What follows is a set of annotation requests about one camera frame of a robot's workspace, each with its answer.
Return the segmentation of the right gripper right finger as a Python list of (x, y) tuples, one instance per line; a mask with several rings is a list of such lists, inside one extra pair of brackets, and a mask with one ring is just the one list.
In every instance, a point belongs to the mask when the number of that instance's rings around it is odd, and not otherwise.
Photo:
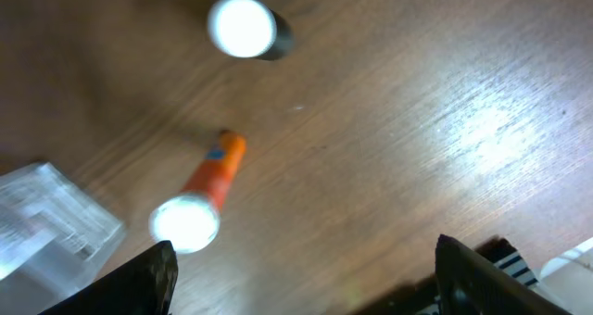
[(436, 244), (435, 277), (442, 315), (569, 315), (448, 235)]

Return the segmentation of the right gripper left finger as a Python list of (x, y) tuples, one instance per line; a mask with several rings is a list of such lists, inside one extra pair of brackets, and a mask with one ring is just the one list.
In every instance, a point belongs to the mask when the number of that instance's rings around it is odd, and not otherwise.
[(169, 241), (161, 241), (40, 315), (169, 315), (179, 274)]

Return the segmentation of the orange tube white cap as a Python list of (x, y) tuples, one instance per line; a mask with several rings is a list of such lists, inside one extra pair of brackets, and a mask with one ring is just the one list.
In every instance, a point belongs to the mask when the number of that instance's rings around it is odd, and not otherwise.
[(178, 254), (207, 247), (221, 227), (221, 207), (246, 152), (244, 135), (223, 130), (182, 190), (153, 210), (149, 231)]

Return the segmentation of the dark syrup bottle white cap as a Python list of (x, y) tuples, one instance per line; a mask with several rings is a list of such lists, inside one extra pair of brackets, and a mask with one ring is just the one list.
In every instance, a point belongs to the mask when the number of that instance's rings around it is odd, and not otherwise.
[(259, 0), (218, 0), (207, 16), (208, 36), (222, 53), (278, 60), (294, 47), (287, 21)]

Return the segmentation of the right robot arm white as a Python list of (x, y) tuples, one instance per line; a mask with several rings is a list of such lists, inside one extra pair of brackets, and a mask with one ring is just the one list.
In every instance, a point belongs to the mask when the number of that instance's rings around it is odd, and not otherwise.
[[(179, 270), (161, 241), (43, 315), (168, 315)], [(519, 251), (494, 238), (477, 249), (440, 235), (435, 272), (360, 309), (362, 314), (565, 314), (536, 292), (541, 285)]]

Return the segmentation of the clear plastic container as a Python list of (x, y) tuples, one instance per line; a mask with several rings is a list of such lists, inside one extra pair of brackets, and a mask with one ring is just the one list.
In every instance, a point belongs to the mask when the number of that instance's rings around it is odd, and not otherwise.
[(50, 163), (2, 175), (2, 313), (38, 314), (78, 293), (125, 235), (123, 221)]

